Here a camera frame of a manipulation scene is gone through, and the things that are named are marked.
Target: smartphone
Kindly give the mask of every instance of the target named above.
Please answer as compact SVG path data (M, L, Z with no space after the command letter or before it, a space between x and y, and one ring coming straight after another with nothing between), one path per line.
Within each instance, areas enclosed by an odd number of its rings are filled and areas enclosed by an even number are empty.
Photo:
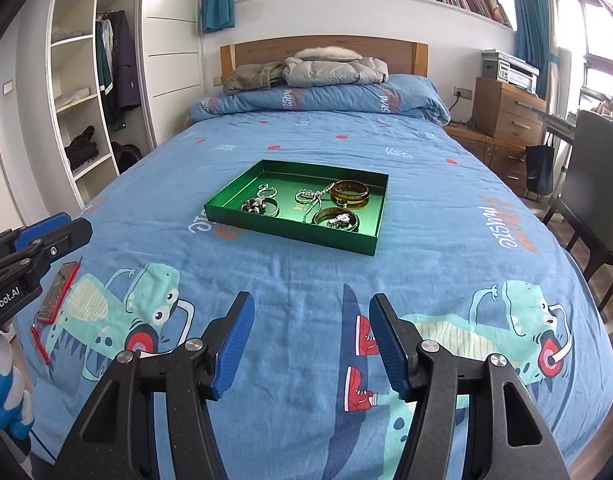
M71 284L75 279L75 275L77 274L78 269L80 268L80 264L82 259L78 262L68 262L66 264L62 264L58 273L51 283L51 287L49 288L46 296L44 297L44 301L42 302L42 306L40 306L40 310L36 316L36 319L45 324L53 324L58 316L58 310L60 310L60 306L66 297L66 294L71 288Z

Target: chair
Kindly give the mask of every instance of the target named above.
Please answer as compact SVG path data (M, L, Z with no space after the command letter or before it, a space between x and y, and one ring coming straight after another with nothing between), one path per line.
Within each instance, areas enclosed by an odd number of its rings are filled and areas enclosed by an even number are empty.
M561 195L544 217L558 212L573 227L566 250L581 238L590 250L583 271L590 280L604 264L613 266L613 119L580 111L566 180ZM613 282L598 305L602 312L613 294Z

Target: wooden headboard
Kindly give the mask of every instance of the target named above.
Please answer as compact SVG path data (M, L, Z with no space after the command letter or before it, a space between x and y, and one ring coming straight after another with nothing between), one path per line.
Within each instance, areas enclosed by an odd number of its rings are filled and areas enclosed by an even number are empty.
M343 46L365 57L377 57L388 65L391 74L426 77L429 71L429 45L425 43L368 36L289 36L223 46L222 81L240 65L283 61L300 50L319 46Z

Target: wooden floor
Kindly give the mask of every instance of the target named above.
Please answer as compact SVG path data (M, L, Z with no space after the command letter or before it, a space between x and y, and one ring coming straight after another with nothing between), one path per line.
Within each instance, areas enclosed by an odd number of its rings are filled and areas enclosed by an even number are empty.
M555 234L561 245L565 246L571 236L573 229L566 222L550 222L549 229ZM571 251L573 258L583 269L589 260L589 250L582 241L578 241ZM590 289L595 297L595 302L599 302L606 293L613 279L613 269L603 266L595 273L590 280ZM604 320L613 318L613 296L603 311ZM613 345L613 333L609 336ZM584 448L577 460L571 465L569 473L571 480L591 480L606 463L606 460L613 453L613 405L604 423L599 428L595 437Z

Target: cartoon dinosaur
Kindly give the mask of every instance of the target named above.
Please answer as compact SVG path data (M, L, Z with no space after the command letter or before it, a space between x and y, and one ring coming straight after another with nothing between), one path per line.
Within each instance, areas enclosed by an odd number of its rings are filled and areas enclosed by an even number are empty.
M478 290L473 295L468 320L456 314L426 316L409 314L403 319L415 323L424 339L434 339L454 355L484 360L492 352L506 355L523 383L530 384L554 377L562 368L562 360L573 346L573 336L566 321L566 312L559 304L549 306L542 290L531 283L509 281L501 287L500 296L505 307L508 328L499 328L477 322L477 308L487 295L497 301L497 285ZM560 346L557 334L557 318L554 311L563 316L567 341ZM369 336L368 319L357 316L355 354L378 354L375 340ZM382 479L393 478L401 452L406 442L415 403L406 404L398 394L377 394L360 390L361 374L355 367L347 368L344 391L344 409L347 412L369 410L373 406L389 406L389 424L384 444L384 472ZM468 397L459 396L457 408L465 408Z
M121 274L133 278L123 301L109 291ZM84 357L82 376L90 381L99 380L108 362L124 349L155 353L162 325L178 302L179 286L180 273L163 264L117 270L104 285L92 274L85 274L60 307L46 340L46 352L52 355L60 345L72 344L72 353L79 348ZM188 310L187 314L190 325L192 314ZM90 363L93 351L97 352L96 362Z

